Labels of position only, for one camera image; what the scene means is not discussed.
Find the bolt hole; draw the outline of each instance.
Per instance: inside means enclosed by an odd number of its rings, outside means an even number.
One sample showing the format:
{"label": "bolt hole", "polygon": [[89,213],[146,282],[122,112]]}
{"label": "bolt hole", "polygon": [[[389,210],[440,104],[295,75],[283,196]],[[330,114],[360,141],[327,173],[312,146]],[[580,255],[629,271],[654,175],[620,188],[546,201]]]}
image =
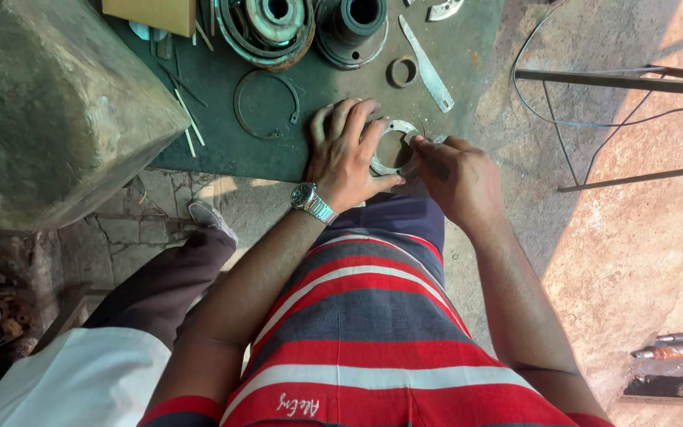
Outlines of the bolt hole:
{"label": "bolt hole", "polygon": [[268,0],[268,9],[273,17],[281,19],[289,13],[289,2],[286,0]]}
{"label": "bolt hole", "polygon": [[352,0],[349,16],[358,24],[370,24],[379,16],[379,3],[376,0]]}

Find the left hand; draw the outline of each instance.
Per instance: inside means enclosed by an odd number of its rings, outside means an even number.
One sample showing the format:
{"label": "left hand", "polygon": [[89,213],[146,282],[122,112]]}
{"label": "left hand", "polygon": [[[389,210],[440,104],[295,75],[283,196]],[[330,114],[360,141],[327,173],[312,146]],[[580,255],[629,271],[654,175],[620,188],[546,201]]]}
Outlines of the left hand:
{"label": "left hand", "polygon": [[[315,183],[318,196],[337,214],[380,191],[404,184],[399,175],[374,177],[368,172],[389,119],[371,121],[362,138],[360,133],[368,115],[379,108],[381,104],[374,100],[347,98],[318,110],[310,123],[314,150],[308,181]],[[329,116],[331,127],[326,134],[323,122]]]}

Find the hand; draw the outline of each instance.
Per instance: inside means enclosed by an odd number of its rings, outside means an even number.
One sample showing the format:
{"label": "hand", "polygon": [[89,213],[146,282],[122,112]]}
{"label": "hand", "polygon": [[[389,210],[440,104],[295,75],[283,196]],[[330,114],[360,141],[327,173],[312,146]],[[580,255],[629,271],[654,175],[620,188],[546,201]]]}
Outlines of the hand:
{"label": "hand", "polygon": [[[389,118],[371,121],[362,138],[360,133],[367,116],[380,107],[374,100],[348,98],[336,107],[329,104],[318,110],[310,123],[314,150],[308,181],[315,183],[318,196],[337,214],[375,193],[404,184],[401,176],[373,177],[368,172]],[[329,116],[331,127],[326,134],[323,122]]]}
{"label": "hand", "polygon": [[499,166],[485,152],[455,137],[434,144],[419,135],[412,146],[431,197],[471,241],[507,222]]}

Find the workbench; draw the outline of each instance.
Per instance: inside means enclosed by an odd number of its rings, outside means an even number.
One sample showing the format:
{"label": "workbench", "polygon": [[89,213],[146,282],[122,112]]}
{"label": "workbench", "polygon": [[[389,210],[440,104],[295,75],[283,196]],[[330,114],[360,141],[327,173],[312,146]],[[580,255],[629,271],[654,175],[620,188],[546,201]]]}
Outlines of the workbench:
{"label": "workbench", "polygon": [[[243,89],[242,114],[254,131],[270,134],[279,129],[284,135],[269,141],[249,135],[236,119],[234,91],[242,77],[255,67],[231,50],[217,23],[215,36],[210,37],[214,52],[209,51],[199,34],[196,46],[192,45],[191,39],[173,36],[181,79],[208,104],[204,107],[191,94],[182,93],[187,107],[200,122],[199,130],[206,146],[201,147],[194,132],[190,131],[196,158],[191,156],[182,135],[150,166],[300,182],[311,153],[308,121],[319,108],[349,96],[375,98],[382,104],[380,115],[409,121],[427,137],[453,134],[470,140],[503,1],[462,1],[465,4],[457,15],[439,22],[426,22],[431,3],[413,0],[413,4],[406,7],[401,0],[390,1],[387,5],[389,33],[383,50],[374,61],[357,70],[336,68],[326,61],[315,45],[310,47],[297,64],[283,73],[299,96],[300,114],[295,125],[289,123],[294,112],[294,98],[289,89],[273,78],[262,76],[254,79]],[[434,5],[440,3],[439,0],[430,2]],[[405,88],[396,88],[387,82],[385,71],[392,60],[402,56],[414,58],[412,47],[398,23],[400,14],[410,24],[455,101],[455,106],[446,113],[440,111],[420,78]],[[149,53],[149,42],[136,36],[127,21],[110,16],[105,16],[105,19],[173,92],[171,79],[158,62],[175,72],[175,58],[166,61],[153,57]],[[209,33],[209,19],[206,30]],[[378,151],[382,163],[392,166],[400,148],[396,138],[382,139]]]}

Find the wristwatch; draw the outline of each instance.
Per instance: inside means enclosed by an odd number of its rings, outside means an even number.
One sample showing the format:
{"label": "wristwatch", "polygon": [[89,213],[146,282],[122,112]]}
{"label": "wristwatch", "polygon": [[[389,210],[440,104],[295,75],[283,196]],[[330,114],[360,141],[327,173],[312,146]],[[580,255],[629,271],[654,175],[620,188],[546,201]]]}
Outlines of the wristwatch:
{"label": "wristwatch", "polygon": [[302,182],[291,192],[291,206],[294,209],[306,210],[315,218],[330,226],[339,214],[329,208],[326,202],[320,199],[315,192],[315,184]]}

